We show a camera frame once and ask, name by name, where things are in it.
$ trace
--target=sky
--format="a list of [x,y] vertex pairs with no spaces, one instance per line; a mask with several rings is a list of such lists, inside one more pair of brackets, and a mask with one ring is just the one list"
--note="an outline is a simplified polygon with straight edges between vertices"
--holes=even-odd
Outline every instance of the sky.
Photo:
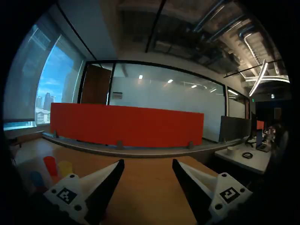
[[65,79],[73,67],[73,60],[70,59],[59,47],[55,46],[42,71],[37,96],[42,97],[42,106],[44,105],[47,92],[55,96],[54,102],[62,101],[62,92]]

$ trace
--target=wooden table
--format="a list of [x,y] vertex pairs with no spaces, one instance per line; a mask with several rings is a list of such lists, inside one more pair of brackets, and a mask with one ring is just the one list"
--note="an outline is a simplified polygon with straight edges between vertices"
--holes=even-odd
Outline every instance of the wooden table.
[[[62,147],[44,139],[24,143],[16,155],[17,167],[30,187],[28,174],[41,172],[47,180],[42,162],[44,156],[52,155],[57,162],[72,163],[73,172],[86,176],[106,167],[120,158],[100,156]],[[179,161],[198,170],[217,176],[195,159],[176,157]],[[106,210],[104,225],[113,224],[196,224],[188,201],[172,169],[173,158],[131,159],[125,158],[125,169]]]

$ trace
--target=window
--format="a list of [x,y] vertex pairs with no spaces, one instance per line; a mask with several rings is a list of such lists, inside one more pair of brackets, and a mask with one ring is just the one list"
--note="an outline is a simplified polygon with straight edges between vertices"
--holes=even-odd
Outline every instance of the window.
[[13,129],[21,129],[21,128],[33,128],[35,127],[34,121],[28,121],[28,122],[12,122],[12,123],[5,123],[3,125],[3,130],[9,131]]
[[249,99],[237,91],[228,89],[229,116],[250,119]]
[[4,93],[3,129],[49,123],[52,102],[74,101],[83,62],[83,55],[52,19],[42,16],[12,62]]
[[189,73],[138,64],[116,64],[109,104],[204,113],[203,137],[212,141],[219,140],[221,116],[225,115],[222,85]]
[[57,39],[45,18],[24,38],[12,62],[4,93],[4,121],[33,121],[36,90],[45,60]]
[[37,125],[50,123],[52,102],[71,103],[83,58],[61,35],[44,65],[36,95]]

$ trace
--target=building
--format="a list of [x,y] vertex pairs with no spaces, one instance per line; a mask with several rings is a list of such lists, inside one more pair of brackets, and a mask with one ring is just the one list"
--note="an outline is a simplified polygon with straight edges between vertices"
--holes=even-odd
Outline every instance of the building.
[[43,107],[43,109],[50,111],[51,103],[52,103],[52,97],[50,96],[50,93],[48,92],[45,95],[45,101],[44,101],[44,107]]
[[42,108],[42,100],[43,100],[43,98],[41,96],[38,96],[36,98],[36,107],[37,108]]
[[50,111],[36,108],[35,109],[36,124],[50,123]]

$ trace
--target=red privacy panel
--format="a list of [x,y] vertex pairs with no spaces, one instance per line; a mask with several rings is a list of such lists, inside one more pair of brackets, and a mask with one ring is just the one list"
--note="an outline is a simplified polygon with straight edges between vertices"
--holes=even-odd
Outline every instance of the red privacy panel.
[[203,113],[100,104],[52,103],[50,129],[80,141],[136,147],[202,143]]
[[257,122],[256,122],[256,129],[257,130],[263,130],[264,129],[264,122],[257,120]]

